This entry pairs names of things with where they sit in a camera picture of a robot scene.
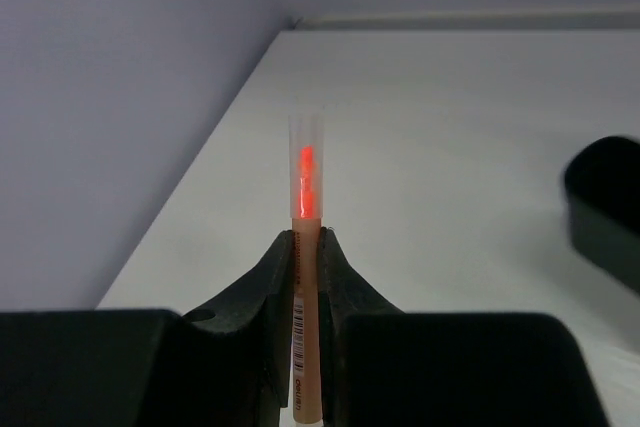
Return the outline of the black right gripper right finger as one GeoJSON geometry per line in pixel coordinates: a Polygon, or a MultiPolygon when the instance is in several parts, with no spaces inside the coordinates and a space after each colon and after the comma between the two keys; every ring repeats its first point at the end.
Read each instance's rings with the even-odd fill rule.
{"type": "Polygon", "coordinates": [[[343,359],[338,338],[341,325],[354,315],[400,314],[348,262],[335,232],[320,230],[317,248],[319,346],[323,422],[338,424],[339,382],[336,373],[343,359]]]}

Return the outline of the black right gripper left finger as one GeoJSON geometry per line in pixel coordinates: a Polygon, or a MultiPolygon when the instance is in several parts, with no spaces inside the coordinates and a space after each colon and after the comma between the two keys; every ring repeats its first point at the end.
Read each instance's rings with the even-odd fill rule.
{"type": "Polygon", "coordinates": [[[194,400],[214,426],[277,426],[288,404],[293,233],[279,233],[257,264],[184,315],[198,344],[194,400]]]}

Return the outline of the orange highlighter pen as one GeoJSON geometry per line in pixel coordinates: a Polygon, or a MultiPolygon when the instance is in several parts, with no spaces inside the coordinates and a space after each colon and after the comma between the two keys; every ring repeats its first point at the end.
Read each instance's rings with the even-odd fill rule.
{"type": "Polygon", "coordinates": [[[290,217],[294,238],[292,415],[297,426],[323,424],[317,250],[323,215],[323,117],[289,119],[290,217]]]}

